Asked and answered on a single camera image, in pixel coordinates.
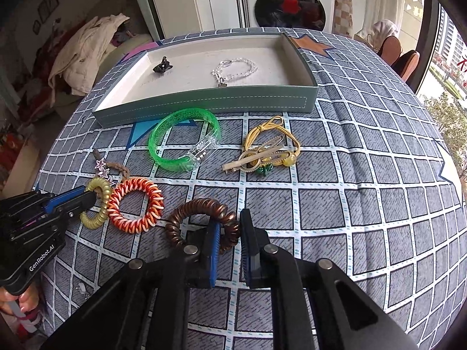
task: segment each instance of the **tree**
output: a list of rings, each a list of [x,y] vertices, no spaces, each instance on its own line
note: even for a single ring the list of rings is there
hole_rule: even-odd
[[[451,70],[451,77],[456,81],[459,80],[459,77],[461,76],[461,74],[462,74],[462,71],[460,69]]]
[[[425,105],[433,120],[438,124],[444,142],[452,155],[459,174],[462,174],[467,148],[467,119],[456,105],[449,102],[447,93],[440,98],[428,98]]]
[[[464,153],[461,157],[463,165],[462,168],[458,168],[459,177],[462,177],[464,180],[467,178],[467,154]]]

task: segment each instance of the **blue checkered tablecloth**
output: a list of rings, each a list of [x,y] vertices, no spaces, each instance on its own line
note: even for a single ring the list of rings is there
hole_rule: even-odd
[[[334,47],[330,58],[300,49],[320,86],[312,113],[219,114],[223,139],[218,151],[192,173],[171,173],[151,159],[149,134],[127,146],[133,125],[102,129],[91,113],[135,56],[114,67],[83,99],[47,156],[38,188],[60,193],[86,184],[94,175],[91,152],[98,148],[106,160],[129,167],[132,176],[160,186],[163,219],[197,197],[217,198],[237,212],[248,207],[273,243],[297,258],[332,259],[421,349],[433,347],[464,301],[467,272],[465,206],[456,184],[442,175],[449,155],[433,120],[387,64],[344,37],[251,28],[189,34],[162,44],[247,30],[281,31],[295,38],[306,34]],[[302,144],[297,164],[276,167],[265,178],[223,173],[220,165],[240,155],[248,131],[275,114],[283,116]],[[163,156],[182,155],[205,132],[202,122],[173,127],[160,147]],[[256,142],[275,135],[263,133]],[[121,210],[138,217],[146,203],[144,194],[135,192],[125,197]],[[194,216],[185,229],[204,223],[205,217]],[[108,223],[97,230],[71,224],[66,247],[42,274],[46,332],[56,330],[85,301],[75,289],[79,282],[93,293],[129,259],[167,256],[164,224],[161,220],[141,235]],[[246,287],[240,259],[238,245],[220,257],[215,288],[192,290],[188,349],[272,349],[270,292]]]

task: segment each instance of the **human hand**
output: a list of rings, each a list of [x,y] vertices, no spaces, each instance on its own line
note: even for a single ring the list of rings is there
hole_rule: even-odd
[[[23,313],[29,312],[39,304],[39,292],[34,283],[20,296],[13,296],[4,288],[0,288],[0,309],[6,314],[13,314],[8,304],[9,301],[18,300],[20,309]]]

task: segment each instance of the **brown coiled bracelet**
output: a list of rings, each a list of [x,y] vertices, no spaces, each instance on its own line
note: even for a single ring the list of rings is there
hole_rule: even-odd
[[[231,250],[240,237],[240,224],[237,221],[237,214],[227,212],[228,206],[221,204],[216,199],[193,199],[178,208],[175,208],[170,214],[165,230],[170,243],[174,246],[182,246],[185,240],[180,235],[180,225],[186,217],[192,215],[212,216],[224,227],[224,234],[220,237],[219,253]]]

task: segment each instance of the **wall picture frame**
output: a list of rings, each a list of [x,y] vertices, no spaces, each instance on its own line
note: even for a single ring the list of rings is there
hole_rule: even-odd
[[[32,31],[34,32],[35,35],[38,35],[40,30],[41,30],[41,23],[39,22],[39,20],[35,20],[32,25]]]
[[[41,23],[45,23],[48,17],[52,14],[52,12],[57,9],[59,5],[58,0],[42,0],[37,8],[37,12],[39,13],[39,18],[41,19]]]

